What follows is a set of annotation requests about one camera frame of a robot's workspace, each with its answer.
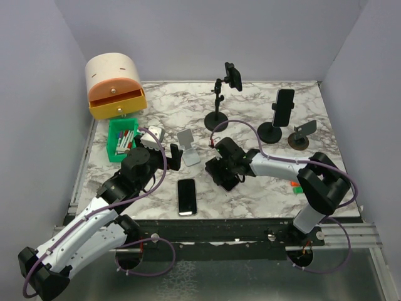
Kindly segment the silver folding phone stand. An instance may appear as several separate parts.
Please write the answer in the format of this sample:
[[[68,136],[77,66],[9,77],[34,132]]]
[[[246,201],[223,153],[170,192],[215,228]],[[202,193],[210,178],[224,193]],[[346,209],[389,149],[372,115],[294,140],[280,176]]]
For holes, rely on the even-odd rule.
[[[194,166],[201,162],[201,158],[192,145],[194,143],[194,136],[190,129],[185,129],[177,133],[177,139],[180,148],[183,150],[182,159],[187,167]]]

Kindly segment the black phone with pink edge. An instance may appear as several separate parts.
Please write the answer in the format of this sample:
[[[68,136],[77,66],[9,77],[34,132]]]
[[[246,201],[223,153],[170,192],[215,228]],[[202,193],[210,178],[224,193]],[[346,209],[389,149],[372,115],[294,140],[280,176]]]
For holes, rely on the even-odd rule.
[[[212,177],[213,182],[225,191],[231,191],[239,184],[239,177],[223,163],[222,159],[207,161],[205,170]]]

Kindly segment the black phone with white edge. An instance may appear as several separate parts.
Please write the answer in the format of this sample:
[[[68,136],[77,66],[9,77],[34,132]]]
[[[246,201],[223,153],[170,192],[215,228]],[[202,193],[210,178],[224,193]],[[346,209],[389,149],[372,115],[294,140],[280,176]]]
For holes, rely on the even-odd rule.
[[[197,214],[197,196],[194,179],[181,179],[177,182],[178,209],[180,216]]]

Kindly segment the short black phone stand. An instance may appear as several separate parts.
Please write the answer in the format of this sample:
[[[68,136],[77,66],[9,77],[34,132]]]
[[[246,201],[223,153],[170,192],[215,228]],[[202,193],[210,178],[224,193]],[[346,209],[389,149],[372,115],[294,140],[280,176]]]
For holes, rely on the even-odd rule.
[[[259,138],[267,144],[275,144],[282,137],[282,127],[273,127],[273,119],[271,122],[263,122],[257,129]]]

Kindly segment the brown round base phone stand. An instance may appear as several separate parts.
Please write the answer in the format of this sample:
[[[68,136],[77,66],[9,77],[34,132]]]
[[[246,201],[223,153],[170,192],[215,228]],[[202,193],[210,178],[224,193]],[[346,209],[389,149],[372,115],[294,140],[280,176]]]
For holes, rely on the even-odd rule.
[[[294,127],[294,132],[288,137],[289,146],[297,151],[306,150],[310,144],[308,136],[315,133],[316,130],[316,120],[311,120],[303,125]]]

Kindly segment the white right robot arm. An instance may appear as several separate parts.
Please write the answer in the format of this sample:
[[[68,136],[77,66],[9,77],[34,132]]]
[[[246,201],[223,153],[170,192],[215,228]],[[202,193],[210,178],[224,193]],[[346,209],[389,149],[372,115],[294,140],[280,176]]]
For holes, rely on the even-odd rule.
[[[299,184],[308,204],[294,218],[288,229],[289,241],[302,245],[313,228],[332,215],[351,189],[351,181],[322,152],[300,159],[274,157],[259,149],[244,151],[226,137],[213,149],[215,157],[206,162],[206,172],[217,186],[231,191],[246,177],[275,177]]]

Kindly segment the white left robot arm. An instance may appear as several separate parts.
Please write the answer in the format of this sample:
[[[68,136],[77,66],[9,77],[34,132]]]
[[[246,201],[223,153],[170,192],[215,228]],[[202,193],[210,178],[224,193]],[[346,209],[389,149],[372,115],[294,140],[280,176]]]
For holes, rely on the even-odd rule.
[[[170,151],[171,156],[167,157],[163,148],[151,149],[139,144],[75,219],[42,245],[20,251],[23,288],[32,287],[33,295],[41,300],[54,300],[82,268],[104,253],[142,245],[145,238],[139,225],[124,211],[158,188],[155,185],[146,190],[158,170],[165,174],[180,169],[182,150],[171,144]]]

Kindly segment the tall black phone stand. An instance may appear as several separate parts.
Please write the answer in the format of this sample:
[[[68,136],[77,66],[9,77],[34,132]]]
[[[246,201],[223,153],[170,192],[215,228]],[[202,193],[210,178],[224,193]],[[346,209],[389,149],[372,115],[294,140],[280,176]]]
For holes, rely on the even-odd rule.
[[[223,121],[227,121],[228,118],[224,113],[219,111],[220,103],[224,100],[224,96],[221,94],[221,87],[223,83],[229,84],[228,69],[235,67],[233,63],[225,62],[226,76],[221,79],[218,78],[214,84],[213,92],[215,94],[214,100],[214,111],[208,113],[204,119],[204,125],[206,129],[213,131],[217,125]]]

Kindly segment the markers in green bin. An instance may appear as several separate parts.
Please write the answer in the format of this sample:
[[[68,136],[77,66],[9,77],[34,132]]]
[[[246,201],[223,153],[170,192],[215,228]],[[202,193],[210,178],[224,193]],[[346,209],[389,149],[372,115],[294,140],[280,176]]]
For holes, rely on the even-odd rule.
[[[125,130],[120,132],[115,149],[115,155],[124,154],[131,148],[134,134],[134,130]]]

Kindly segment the green plastic bin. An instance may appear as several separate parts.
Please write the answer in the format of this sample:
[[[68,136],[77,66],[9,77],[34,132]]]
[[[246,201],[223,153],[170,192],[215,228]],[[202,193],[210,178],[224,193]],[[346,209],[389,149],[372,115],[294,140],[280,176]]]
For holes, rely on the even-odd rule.
[[[107,137],[107,155],[110,162],[121,162],[127,152],[135,148],[134,137],[137,134],[136,118],[113,119],[109,123]]]

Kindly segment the green capped marker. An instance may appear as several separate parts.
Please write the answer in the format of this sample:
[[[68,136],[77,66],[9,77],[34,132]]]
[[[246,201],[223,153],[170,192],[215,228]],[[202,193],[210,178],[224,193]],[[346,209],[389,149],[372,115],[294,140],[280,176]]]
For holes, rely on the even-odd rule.
[[[303,194],[303,189],[302,189],[301,186],[296,186],[296,187],[293,188],[293,192],[295,194]]]

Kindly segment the beige and orange drawer box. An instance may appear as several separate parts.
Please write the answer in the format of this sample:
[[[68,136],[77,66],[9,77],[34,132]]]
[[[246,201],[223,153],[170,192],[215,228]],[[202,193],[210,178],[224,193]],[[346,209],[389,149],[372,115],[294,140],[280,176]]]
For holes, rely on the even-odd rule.
[[[133,60],[122,53],[104,53],[85,66],[88,108],[96,120],[131,114],[147,108]]]

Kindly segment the black mounting rail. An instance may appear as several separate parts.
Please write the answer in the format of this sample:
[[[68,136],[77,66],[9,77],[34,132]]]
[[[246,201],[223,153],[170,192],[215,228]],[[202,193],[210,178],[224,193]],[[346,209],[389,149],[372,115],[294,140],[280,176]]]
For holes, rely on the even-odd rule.
[[[141,240],[138,248],[125,247],[120,254],[146,261],[165,261],[171,255],[187,261],[285,260],[286,250],[325,244],[320,227],[302,234],[289,218],[135,221],[124,215],[117,224],[128,243]]]

